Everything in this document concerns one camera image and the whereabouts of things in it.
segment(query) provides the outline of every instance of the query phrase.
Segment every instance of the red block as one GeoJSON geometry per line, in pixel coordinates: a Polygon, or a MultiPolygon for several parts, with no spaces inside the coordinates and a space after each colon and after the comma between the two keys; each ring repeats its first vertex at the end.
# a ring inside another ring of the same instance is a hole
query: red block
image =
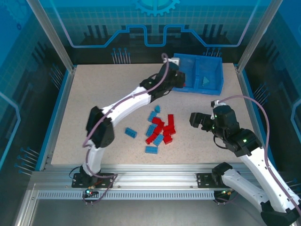
{"type": "Polygon", "coordinates": [[[156,124],[156,125],[159,125],[162,121],[161,121],[160,118],[153,117],[151,122],[154,123],[154,124],[156,124]]]}
{"type": "Polygon", "coordinates": [[[174,126],[174,115],[173,114],[168,115],[168,124],[174,126]]]}
{"type": "Polygon", "coordinates": [[[154,129],[154,134],[159,135],[161,131],[162,131],[162,128],[161,128],[160,126],[157,126],[157,127],[154,129]]]}
{"type": "Polygon", "coordinates": [[[168,126],[163,127],[163,130],[168,131],[168,130],[172,130],[173,128],[174,128],[173,125],[168,125],[168,126]]]}
{"type": "Polygon", "coordinates": [[[158,126],[160,126],[161,128],[163,128],[164,127],[164,122],[161,121],[158,126]]]}
{"type": "Polygon", "coordinates": [[[173,141],[173,139],[171,138],[171,136],[167,136],[163,138],[164,143],[167,145],[169,143],[171,143],[173,141]]]}
{"type": "Polygon", "coordinates": [[[170,133],[170,135],[173,135],[173,134],[175,134],[175,129],[173,128],[173,129],[169,130],[168,132],[170,133]]]}
{"type": "Polygon", "coordinates": [[[163,132],[163,136],[167,137],[170,135],[170,130],[166,130],[163,132]]]}
{"type": "Polygon", "coordinates": [[[153,142],[155,139],[157,138],[157,134],[152,134],[152,135],[150,135],[149,136],[149,138],[147,138],[146,140],[145,140],[145,142],[149,145],[151,142],[153,142]]]}

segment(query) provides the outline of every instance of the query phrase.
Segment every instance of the speckled work surface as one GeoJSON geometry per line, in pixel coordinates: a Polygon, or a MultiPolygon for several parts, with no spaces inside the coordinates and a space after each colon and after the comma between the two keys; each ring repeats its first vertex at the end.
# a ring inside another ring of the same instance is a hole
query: speckled work surface
{"type": "MultiPolygon", "coordinates": [[[[78,65],[51,164],[81,164],[87,151],[81,146],[87,135],[85,127],[91,108],[95,105],[101,108],[115,103],[133,91],[143,79],[157,73],[161,66],[78,65]]],[[[223,74],[224,86],[220,96],[172,91],[124,118],[115,127],[115,140],[107,147],[102,163],[240,162],[229,150],[216,147],[211,133],[193,128],[189,123],[192,112],[211,114],[212,100],[242,94],[233,64],[223,64],[223,74]],[[146,154],[145,133],[150,125],[147,119],[156,105],[161,106],[158,116],[164,121],[167,121],[167,114],[174,114],[176,134],[173,135],[172,143],[160,144],[158,154],[146,154]],[[126,127],[138,132],[135,139],[124,133],[126,127]]],[[[244,100],[237,98],[227,103],[235,110],[240,126],[253,129],[244,100]]]]}

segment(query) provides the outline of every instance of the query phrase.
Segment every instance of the gear logo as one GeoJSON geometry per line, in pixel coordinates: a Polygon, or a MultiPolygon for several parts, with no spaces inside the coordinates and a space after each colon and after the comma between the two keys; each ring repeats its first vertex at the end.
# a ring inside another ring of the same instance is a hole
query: gear logo
{"type": "Polygon", "coordinates": [[[164,13],[169,13],[170,9],[175,9],[175,5],[180,3],[180,0],[135,0],[136,9],[140,9],[146,15],[163,16],[164,13]]]}
{"type": "Polygon", "coordinates": [[[0,7],[3,6],[17,23],[21,23],[28,14],[26,0],[0,0],[0,7]]]}

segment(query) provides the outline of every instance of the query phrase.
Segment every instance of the blue tray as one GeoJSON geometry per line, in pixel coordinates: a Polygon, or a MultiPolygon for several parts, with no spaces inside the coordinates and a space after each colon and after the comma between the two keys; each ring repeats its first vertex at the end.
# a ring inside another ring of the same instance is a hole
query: blue tray
{"type": "Polygon", "coordinates": [[[186,74],[185,87],[175,91],[220,95],[224,83],[222,58],[175,53],[180,71],[186,74]]]}

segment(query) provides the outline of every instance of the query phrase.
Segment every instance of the glass panel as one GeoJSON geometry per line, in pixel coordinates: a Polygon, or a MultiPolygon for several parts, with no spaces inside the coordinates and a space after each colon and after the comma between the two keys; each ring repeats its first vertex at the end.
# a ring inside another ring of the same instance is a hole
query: glass panel
{"type": "Polygon", "coordinates": [[[1,1],[0,21],[0,224],[13,225],[66,69],[25,0],[1,1]]]}
{"type": "Polygon", "coordinates": [[[298,180],[301,179],[300,9],[299,1],[283,1],[245,68],[254,96],[269,116],[269,144],[276,165],[298,180]]]}
{"type": "Polygon", "coordinates": [[[270,0],[42,0],[75,64],[161,62],[160,53],[237,63],[270,0]]]}

